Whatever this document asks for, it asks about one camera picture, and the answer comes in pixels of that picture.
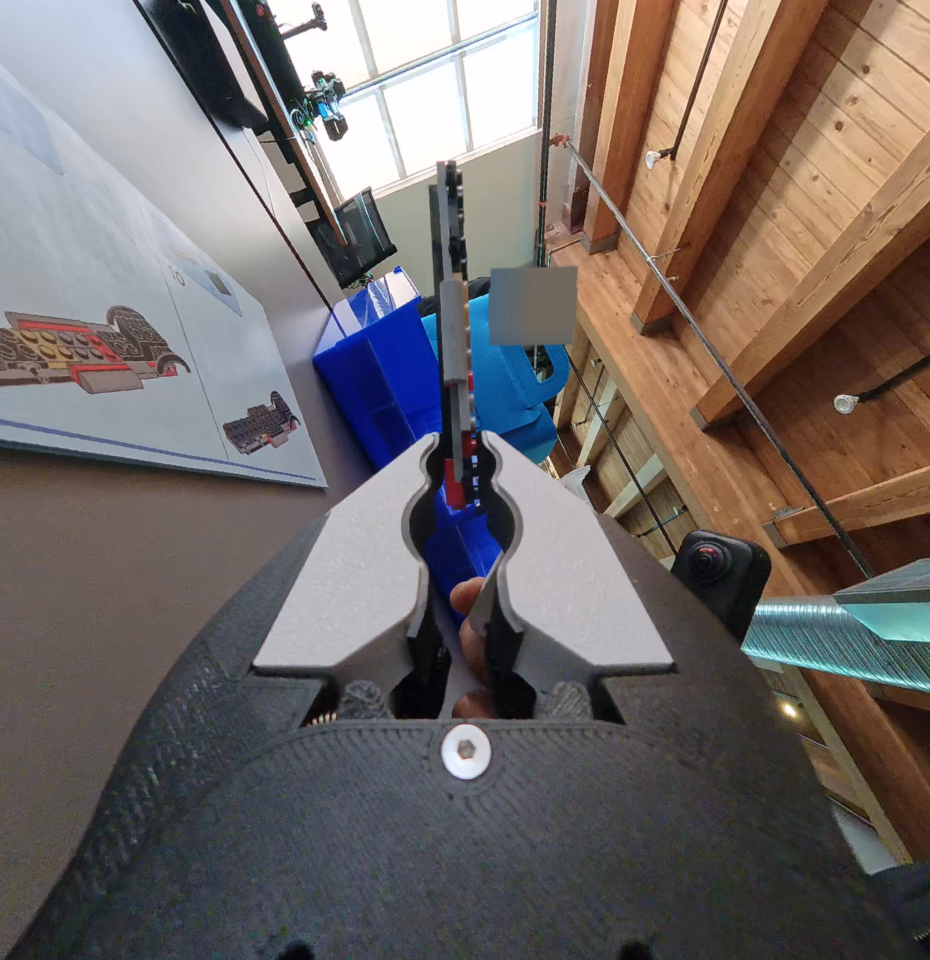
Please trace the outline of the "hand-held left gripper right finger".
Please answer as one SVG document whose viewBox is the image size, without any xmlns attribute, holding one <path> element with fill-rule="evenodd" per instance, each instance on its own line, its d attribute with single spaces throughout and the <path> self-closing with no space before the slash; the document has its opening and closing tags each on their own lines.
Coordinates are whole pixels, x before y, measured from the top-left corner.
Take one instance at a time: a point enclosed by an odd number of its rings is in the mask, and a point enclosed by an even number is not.
<svg viewBox="0 0 930 960">
<path fill-rule="evenodd" d="M 591 506 L 484 431 L 513 523 L 495 569 L 488 663 L 502 671 L 669 671 L 671 654 Z"/>
</svg>

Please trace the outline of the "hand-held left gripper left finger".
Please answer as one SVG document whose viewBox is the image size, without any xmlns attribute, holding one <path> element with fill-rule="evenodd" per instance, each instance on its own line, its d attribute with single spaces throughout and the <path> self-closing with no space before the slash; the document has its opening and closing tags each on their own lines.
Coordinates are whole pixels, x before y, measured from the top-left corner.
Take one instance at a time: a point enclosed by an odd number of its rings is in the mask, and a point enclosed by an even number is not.
<svg viewBox="0 0 930 960">
<path fill-rule="evenodd" d="M 283 676 L 427 676 L 429 574 L 411 530 L 439 434 L 427 434 L 327 514 L 254 659 Z"/>
</svg>

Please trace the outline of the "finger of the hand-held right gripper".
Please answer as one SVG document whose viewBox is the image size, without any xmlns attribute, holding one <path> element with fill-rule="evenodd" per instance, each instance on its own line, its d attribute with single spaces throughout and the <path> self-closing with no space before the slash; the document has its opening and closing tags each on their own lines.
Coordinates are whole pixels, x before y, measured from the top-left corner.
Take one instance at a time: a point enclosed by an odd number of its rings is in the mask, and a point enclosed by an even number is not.
<svg viewBox="0 0 930 960">
<path fill-rule="evenodd" d="M 503 636 L 505 621 L 499 603 L 499 574 L 504 560 L 504 554 L 495 559 L 468 614 L 471 629 L 485 640 L 500 640 Z"/>
</svg>

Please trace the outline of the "grey red toy brick model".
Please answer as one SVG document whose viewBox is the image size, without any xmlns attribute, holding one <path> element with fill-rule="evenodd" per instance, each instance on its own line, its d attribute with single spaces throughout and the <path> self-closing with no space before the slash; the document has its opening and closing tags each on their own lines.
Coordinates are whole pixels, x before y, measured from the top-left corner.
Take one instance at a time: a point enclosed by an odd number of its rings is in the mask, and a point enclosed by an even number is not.
<svg viewBox="0 0 930 960">
<path fill-rule="evenodd" d="M 429 187 L 428 198 L 442 383 L 439 452 L 447 506 L 459 511 L 474 502 L 479 480 L 463 178 L 456 162 L 437 163 L 436 182 Z"/>
</svg>

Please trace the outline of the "grey-brown desk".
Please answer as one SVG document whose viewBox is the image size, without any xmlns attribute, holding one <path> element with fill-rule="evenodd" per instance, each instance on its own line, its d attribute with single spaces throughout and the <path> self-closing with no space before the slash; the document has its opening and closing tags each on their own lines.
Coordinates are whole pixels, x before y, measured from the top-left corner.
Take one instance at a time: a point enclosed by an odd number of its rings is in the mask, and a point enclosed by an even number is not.
<svg viewBox="0 0 930 960">
<path fill-rule="evenodd" d="M 134 3 L 0 2 L 0 62 L 262 304 L 327 479 L 0 448 L 1 958 L 188 643 L 371 468 L 311 361 L 333 273 L 254 138 L 225 128 L 305 277 Z"/>
</svg>

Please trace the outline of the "person's right hand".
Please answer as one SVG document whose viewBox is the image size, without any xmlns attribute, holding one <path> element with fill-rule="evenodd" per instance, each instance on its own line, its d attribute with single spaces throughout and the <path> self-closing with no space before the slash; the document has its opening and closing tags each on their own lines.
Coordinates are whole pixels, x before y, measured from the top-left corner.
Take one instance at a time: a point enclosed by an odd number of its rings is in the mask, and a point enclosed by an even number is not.
<svg viewBox="0 0 930 960">
<path fill-rule="evenodd" d="M 452 708 L 451 715 L 464 721 L 497 718 L 488 679 L 485 631 L 475 629 L 471 620 L 471 609 L 479 598 L 483 583 L 482 577 L 460 582 L 449 596 L 452 608 L 464 617 L 459 629 L 459 646 L 464 664 L 473 678 L 472 689 L 464 692 Z"/>
</svg>

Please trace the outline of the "blue plastic bin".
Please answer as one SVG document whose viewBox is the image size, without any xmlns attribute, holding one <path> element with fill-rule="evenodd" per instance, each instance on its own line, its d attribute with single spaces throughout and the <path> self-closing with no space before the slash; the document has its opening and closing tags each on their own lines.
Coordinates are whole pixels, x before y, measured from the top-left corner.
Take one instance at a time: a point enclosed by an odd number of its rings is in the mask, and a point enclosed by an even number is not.
<svg viewBox="0 0 930 960">
<path fill-rule="evenodd" d="M 481 506 L 471 503 L 463 510 L 450 509 L 442 486 L 434 505 L 436 528 L 423 547 L 423 558 L 437 589 L 449 601 L 459 583 L 487 576 L 502 549 L 488 530 Z"/>
<path fill-rule="evenodd" d="M 313 364 L 376 469 L 441 430 L 438 362 L 418 306 L 348 336 L 329 316 Z"/>
</svg>

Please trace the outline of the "teal plastic bin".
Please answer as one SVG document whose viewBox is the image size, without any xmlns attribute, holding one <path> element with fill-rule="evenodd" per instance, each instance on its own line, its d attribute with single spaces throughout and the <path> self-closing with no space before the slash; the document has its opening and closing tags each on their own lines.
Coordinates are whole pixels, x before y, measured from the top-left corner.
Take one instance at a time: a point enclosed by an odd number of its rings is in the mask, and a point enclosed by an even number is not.
<svg viewBox="0 0 930 960">
<path fill-rule="evenodd" d="M 538 380 L 523 347 L 490 343 L 489 299 L 485 294 L 469 303 L 476 422 L 540 465 L 557 443 L 545 403 L 564 387 L 560 375 L 570 372 L 567 354 L 560 346 L 548 346 L 554 373 Z"/>
</svg>

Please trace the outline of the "clear plastic bag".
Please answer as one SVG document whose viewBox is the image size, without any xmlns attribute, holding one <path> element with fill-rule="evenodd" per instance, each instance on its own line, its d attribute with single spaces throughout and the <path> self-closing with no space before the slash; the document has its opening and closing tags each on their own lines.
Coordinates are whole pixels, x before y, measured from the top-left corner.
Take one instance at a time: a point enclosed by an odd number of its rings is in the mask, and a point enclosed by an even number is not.
<svg viewBox="0 0 930 960">
<path fill-rule="evenodd" d="M 421 293 L 408 274 L 396 267 L 339 301 L 330 318 L 338 330 L 348 336 L 405 307 L 415 313 L 421 300 Z"/>
</svg>

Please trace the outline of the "brick instruction booklet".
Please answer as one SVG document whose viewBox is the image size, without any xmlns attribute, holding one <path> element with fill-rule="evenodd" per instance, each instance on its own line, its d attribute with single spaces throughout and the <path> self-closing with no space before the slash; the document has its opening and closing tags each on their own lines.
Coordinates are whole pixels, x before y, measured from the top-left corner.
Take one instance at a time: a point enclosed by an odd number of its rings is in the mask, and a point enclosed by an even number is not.
<svg viewBox="0 0 930 960">
<path fill-rule="evenodd" d="M 327 486 L 261 304 L 1 65 L 0 446 Z"/>
</svg>

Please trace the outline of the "black device with green parts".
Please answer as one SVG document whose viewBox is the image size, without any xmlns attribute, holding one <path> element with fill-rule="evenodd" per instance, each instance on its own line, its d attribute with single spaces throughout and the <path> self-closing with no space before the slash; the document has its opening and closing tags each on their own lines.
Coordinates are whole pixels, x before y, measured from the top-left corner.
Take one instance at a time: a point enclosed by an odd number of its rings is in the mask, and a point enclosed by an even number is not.
<svg viewBox="0 0 930 960">
<path fill-rule="evenodd" d="M 313 124 L 320 119 L 329 141 L 340 141 L 348 131 L 340 100 L 346 95 L 343 82 L 333 73 L 316 70 L 311 73 L 312 87 L 303 93 L 305 112 Z"/>
</svg>

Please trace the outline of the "large paned window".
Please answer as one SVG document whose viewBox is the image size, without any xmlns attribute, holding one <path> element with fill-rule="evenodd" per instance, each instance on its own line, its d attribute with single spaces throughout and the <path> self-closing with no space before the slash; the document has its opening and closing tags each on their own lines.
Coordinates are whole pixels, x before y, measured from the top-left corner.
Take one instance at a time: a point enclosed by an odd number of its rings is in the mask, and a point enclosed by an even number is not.
<svg viewBox="0 0 930 960">
<path fill-rule="evenodd" d="M 328 1 L 327 28 L 292 35 L 312 2 L 270 2 L 292 66 L 305 85 L 334 74 L 348 129 L 317 146 L 340 199 L 380 190 L 436 162 L 470 156 L 539 120 L 541 3 L 536 1 Z"/>
</svg>

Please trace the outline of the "black rectangular device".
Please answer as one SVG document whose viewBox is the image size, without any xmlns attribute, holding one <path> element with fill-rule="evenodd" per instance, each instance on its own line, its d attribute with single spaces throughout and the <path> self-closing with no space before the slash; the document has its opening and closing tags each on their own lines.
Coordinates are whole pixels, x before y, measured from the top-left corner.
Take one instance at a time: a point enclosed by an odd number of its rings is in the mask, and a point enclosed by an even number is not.
<svg viewBox="0 0 930 960">
<path fill-rule="evenodd" d="M 144 15 L 157 30 L 194 88 L 196 100 L 218 121 L 259 135 L 269 120 L 244 93 L 200 1 L 142 1 Z"/>
</svg>

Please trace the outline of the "silver spiral air duct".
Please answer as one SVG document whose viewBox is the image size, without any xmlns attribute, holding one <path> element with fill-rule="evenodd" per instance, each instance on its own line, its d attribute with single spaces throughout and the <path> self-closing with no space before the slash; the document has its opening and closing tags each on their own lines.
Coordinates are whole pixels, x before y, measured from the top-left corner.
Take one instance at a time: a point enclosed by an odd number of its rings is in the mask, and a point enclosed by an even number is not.
<svg viewBox="0 0 930 960">
<path fill-rule="evenodd" d="M 830 596 L 761 602 L 743 651 L 930 693 L 930 558 Z"/>
</svg>

